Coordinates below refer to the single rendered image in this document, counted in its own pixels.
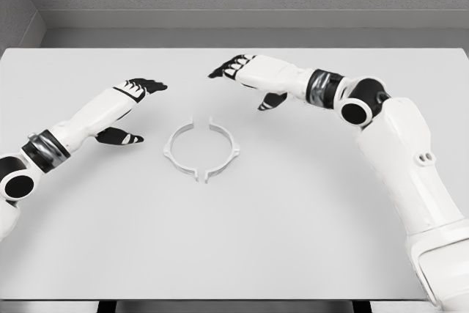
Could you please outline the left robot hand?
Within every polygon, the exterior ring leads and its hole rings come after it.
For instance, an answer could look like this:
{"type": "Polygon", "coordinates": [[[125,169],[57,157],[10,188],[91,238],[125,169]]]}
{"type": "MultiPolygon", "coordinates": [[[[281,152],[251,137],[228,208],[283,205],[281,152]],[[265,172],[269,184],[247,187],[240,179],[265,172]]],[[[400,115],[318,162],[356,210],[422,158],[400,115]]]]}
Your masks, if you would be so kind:
{"type": "Polygon", "coordinates": [[[73,119],[80,123],[87,136],[95,137],[101,144],[138,144],[143,142],[143,137],[111,125],[130,113],[145,97],[166,89],[167,86],[162,82],[132,78],[103,91],[76,113],[73,119]]]}

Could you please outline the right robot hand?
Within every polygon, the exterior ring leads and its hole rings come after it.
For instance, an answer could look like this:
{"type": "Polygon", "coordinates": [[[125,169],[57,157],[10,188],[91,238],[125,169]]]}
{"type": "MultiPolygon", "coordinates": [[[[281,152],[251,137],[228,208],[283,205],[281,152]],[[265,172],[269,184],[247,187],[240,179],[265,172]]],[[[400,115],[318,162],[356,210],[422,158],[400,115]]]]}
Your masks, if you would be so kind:
{"type": "Polygon", "coordinates": [[[215,68],[208,77],[230,78],[243,86],[266,92],[257,108],[260,111],[276,108],[287,99],[287,95],[300,92],[296,66],[265,55],[234,56],[215,68]]]}

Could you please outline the white pipe clamp half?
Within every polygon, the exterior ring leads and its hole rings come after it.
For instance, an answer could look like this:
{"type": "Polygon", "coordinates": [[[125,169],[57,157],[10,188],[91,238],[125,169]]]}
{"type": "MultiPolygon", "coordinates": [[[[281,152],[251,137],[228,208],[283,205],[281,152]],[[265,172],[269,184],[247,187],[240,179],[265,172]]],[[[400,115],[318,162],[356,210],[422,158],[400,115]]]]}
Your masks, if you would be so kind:
{"type": "Polygon", "coordinates": [[[199,167],[196,162],[196,152],[192,142],[194,118],[178,125],[171,133],[163,147],[163,156],[172,166],[183,174],[190,175],[196,182],[199,181],[199,167]]]}
{"type": "Polygon", "coordinates": [[[208,184],[215,176],[231,166],[240,156],[240,145],[231,131],[210,117],[208,120],[207,161],[204,162],[203,180],[208,184]]]}

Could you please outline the white table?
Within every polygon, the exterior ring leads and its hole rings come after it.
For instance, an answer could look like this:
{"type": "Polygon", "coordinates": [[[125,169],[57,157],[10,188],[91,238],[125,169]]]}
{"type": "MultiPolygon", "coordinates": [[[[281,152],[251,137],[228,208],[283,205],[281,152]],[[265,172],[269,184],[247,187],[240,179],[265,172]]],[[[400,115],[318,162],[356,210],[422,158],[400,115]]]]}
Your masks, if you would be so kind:
{"type": "MultiPolygon", "coordinates": [[[[208,75],[239,49],[7,49],[0,58],[0,155],[72,119],[106,89],[162,82],[111,126],[144,138],[87,138],[18,202],[0,242],[1,301],[429,298],[407,233],[360,127],[333,109],[208,75]],[[163,147],[193,116],[199,181],[163,147]],[[204,183],[208,120],[240,156],[204,183]]],[[[296,66],[373,76],[415,103],[436,169],[469,219],[469,59],[461,49],[260,49],[296,66]]]]}

